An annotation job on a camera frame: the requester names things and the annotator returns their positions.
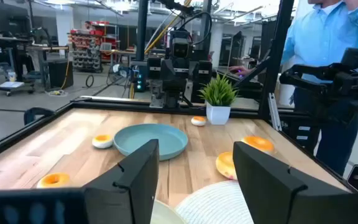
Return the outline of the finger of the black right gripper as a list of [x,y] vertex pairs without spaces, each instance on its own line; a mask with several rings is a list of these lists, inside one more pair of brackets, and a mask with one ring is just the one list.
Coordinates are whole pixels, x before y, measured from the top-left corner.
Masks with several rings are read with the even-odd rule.
[[172,60],[162,60],[160,78],[164,92],[165,108],[177,108],[181,94],[185,91],[186,80],[176,74]]
[[198,62],[188,60],[181,63],[180,78],[183,80],[181,92],[191,92],[193,89],[193,82],[198,78]]

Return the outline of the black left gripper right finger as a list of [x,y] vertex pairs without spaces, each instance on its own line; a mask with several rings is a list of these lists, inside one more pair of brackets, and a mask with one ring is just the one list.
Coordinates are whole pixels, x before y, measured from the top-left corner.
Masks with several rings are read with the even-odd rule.
[[254,223],[358,223],[358,193],[235,142],[237,179]]

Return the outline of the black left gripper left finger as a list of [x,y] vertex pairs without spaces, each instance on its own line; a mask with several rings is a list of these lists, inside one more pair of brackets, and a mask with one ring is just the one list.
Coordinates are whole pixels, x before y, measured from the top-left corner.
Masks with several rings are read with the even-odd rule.
[[0,190],[0,223],[150,223],[158,148],[149,140],[82,187]]

